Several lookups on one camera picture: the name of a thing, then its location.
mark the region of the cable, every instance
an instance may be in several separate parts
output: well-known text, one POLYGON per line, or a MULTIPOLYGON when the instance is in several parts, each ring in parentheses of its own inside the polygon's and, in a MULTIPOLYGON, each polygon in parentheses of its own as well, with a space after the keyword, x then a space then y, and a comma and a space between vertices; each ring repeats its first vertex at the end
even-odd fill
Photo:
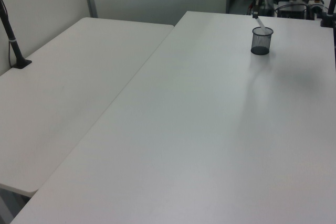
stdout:
POLYGON ((12 66, 12 64, 10 63, 11 61, 11 53, 10 53, 10 42, 8 42, 8 62, 9 62, 9 66, 10 66, 10 68, 12 68, 13 66, 12 66))
POLYGON ((288 4, 288 5, 282 5, 278 8, 276 8, 274 11, 276 12, 277 10, 280 10, 280 9, 283 9, 283 8, 286 8, 286 7, 290 7, 290 6, 297 6, 297 5, 303 5, 307 8, 307 5, 306 4, 288 4))

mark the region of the desk lamp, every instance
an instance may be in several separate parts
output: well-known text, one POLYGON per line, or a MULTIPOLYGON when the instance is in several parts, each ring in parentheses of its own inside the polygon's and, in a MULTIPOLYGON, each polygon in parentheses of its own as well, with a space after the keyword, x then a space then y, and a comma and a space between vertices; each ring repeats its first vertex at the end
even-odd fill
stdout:
POLYGON ((6 6, 3 0, 0 0, 0 18, 1 18, 2 24, 5 27, 9 43, 11 44, 14 54, 16 56, 16 64, 13 65, 13 68, 23 69, 24 67, 29 65, 32 61, 26 60, 25 58, 23 58, 21 54, 19 45, 16 41, 12 27, 9 23, 7 9, 6 9, 6 6))

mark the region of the black lamp base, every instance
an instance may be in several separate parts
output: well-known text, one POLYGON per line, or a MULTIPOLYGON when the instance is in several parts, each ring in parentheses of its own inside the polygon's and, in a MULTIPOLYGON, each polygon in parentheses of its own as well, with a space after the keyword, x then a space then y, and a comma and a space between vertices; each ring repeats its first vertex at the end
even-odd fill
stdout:
POLYGON ((31 62, 32 62, 31 60, 25 60, 24 62, 21 62, 19 65, 17 63, 12 65, 12 68, 23 69, 27 67, 31 62))

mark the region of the white desk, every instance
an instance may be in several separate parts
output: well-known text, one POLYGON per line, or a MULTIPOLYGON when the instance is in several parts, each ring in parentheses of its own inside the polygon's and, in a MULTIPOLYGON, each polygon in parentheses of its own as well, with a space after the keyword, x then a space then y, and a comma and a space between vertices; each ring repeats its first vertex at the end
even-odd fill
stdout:
POLYGON ((332 29, 262 20, 188 12, 13 224, 334 224, 332 29))
POLYGON ((0 188, 32 196, 172 30, 85 18, 0 77, 0 188))

